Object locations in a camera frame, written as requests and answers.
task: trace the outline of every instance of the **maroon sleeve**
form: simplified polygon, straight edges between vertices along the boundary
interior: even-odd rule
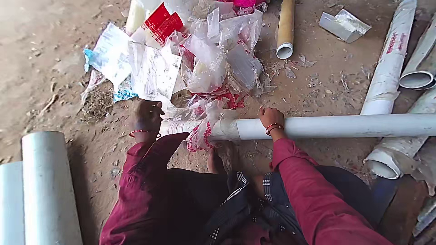
[[[102,229],[100,245],[162,244],[169,204],[167,163],[189,133],[168,135],[150,149],[137,143],[128,152],[118,201]]]
[[[272,167],[279,169],[289,201],[309,245],[391,244],[324,179],[315,160],[289,139],[274,143]]]

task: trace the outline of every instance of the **dusty floor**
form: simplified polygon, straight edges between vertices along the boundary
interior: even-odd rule
[[[374,70],[386,31],[396,8],[394,0],[338,0],[329,8],[327,1],[296,0],[295,51],[317,63],[295,71],[297,79],[287,78],[284,70],[274,77],[278,88],[259,99],[247,99],[239,109],[240,118],[255,118],[259,105],[277,107],[287,116],[328,116],[359,114],[369,81],[361,65]],[[432,13],[434,0],[419,0],[420,13]],[[336,14],[341,4],[358,18],[373,26],[362,38],[346,44],[318,26],[323,11]],[[0,20],[0,159],[21,159],[20,138],[26,132],[58,130],[68,141],[70,165],[84,244],[96,244],[98,233],[116,199],[117,173],[133,140],[129,116],[136,100],[118,102],[111,113],[95,124],[80,120],[80,82],[88,81],[83,71],[82,48],[92,47],[108,21],[123,26],[129,0],[16,0],[3,1]],[[262,41],[265,51],[274,42],[279,2],[273,1],[264,14]],[[268,66],[278,61],[274,51],[256,56]],[[350,92],[340,82],[347,75]],[[319,73],[320,84],[309,88],[306,78]],[[40,113],[53,95],[59,99],[50,110]],[[401,93],[395,112],[405,112],[419,96],[415,91]],[[320,164],[343,166],[365,181],[370,181],[362,159],[378,139],[305,139],[297,144]],[[239,147],[241,159],[251,174],[266,172],[272,155],[271,141],[244,141]],[[206,152],[188,153],[183,145],[169,167],[207,172]]]

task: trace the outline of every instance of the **white pvc pipe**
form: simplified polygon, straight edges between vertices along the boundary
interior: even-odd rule
[[[210,140],[267,140],[259,119],[238,119],[235,123],[218,121]],[[200,121],[163,122],[162,135],[191,132]],[[390,114],[357,116],[293,117],[285,119],[285,132],[290,138],[362,138],[436,136],[436,114]]]
[[[436,88],[425,92],[410,108],[408,113],[435,113]],[[378,176],[396,179],[403,174],[411,174],[417,162],[413,157],[427,140],[428,136],[384,138],[374,147],[365,161],[371,171]]]
[[[404,68],[400,85],[404,88],[429,89],[436,86],[436,14],[419,39],[410,61]]]
[[[415,9],[416,0],[403,0],[395,11],[361,115],[392,113]]]
[[[22,162],[0,165],[0,245],[24,245]]]
[[[26,244],[81,245],[64,135],[37,132],[21,141]]]

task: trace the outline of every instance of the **pile of plastic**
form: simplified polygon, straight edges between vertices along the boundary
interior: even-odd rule
[[[226,110],[273,88],[261,81],[263,66],[254,56],[262,28],[258,9],[266,11],[266,3],[132,0],[124,31],[109,23],[94,49],[84,50],[85,70],[91,65],[99,81],[113,83],[114,102],[136,96],[162,101],[166,120],[202,120],[188,148],[212,148],[208,132]]]

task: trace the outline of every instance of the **red bangle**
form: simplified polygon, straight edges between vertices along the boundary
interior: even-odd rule
[[[129,136],[135,138],[135,136],[134,136],[133,134],[134,134],[134,133],[140,133],[140,132],[142,132],[142,133],[156,133],[156,132],[149,131],[149,130],[134,130],[134,131],[132,131],[132,132],[129,133]],[[161,136],[162,136],[162,135],[161,135],[160,133],[157,133],[156,138],[159,138],[159,137],[161,137]]]
[[[268,136],[271,136],[271,130],[273,130],[273,129],[270,129],[270,130],[268,130],[270,127],[272,127],[272,126],[276,126],[277,125],[277,127],[275,127],[275,128],[273,128],[273,129],[276,129],[276,128],[279,128],[279,129],[283,129],[283,126],[282,125],[280,125],[280,124],[278,124],[278,123],[273,123],[273,124],[271,124],[271,125],[269,125],[268,127],[266,127],[266,129],[265,129],[265,133],[266,133],[266,135],[268,135]]]

